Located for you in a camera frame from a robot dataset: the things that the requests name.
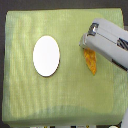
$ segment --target gray background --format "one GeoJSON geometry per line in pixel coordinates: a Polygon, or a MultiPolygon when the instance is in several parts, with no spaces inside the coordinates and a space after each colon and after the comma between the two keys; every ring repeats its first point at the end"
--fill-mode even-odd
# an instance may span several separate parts
{"type": "MultiPolygon", "coordinates": [[[[0,0],[0,128],[9,128],[2,122],[5,17],[9,10],[121,8],[124,25],[128,26],[127,6],[127,0],[0,0]]],[[[98,126],[98,128],[108,128],[108,126],[98,126]]]]}

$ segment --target orange cloth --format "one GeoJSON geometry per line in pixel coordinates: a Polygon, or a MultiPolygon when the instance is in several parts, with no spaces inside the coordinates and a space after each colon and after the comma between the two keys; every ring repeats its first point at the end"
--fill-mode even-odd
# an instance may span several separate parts
{"type": "Polygon", "coordinates": [[[88,68],[91,70],[93,75],[96,73],[96,53],[95,51],[87,48],[84,49],[84,57],[88,68]]]}

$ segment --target green table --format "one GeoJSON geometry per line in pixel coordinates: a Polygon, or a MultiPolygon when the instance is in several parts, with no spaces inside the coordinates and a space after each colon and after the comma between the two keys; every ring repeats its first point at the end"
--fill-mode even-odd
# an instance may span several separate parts
{"type": "Polygon", "coordinates": [[[98,53],[95,76],[79,47],[95,18],[123,27],[120,9],[9,11],[6,16],[2,119],[10,126],[117,124],[128,107],[127,73],[98,53]],[[37,40],[52,36],[60,64],[51,77],[33,65],[37,40]]]}

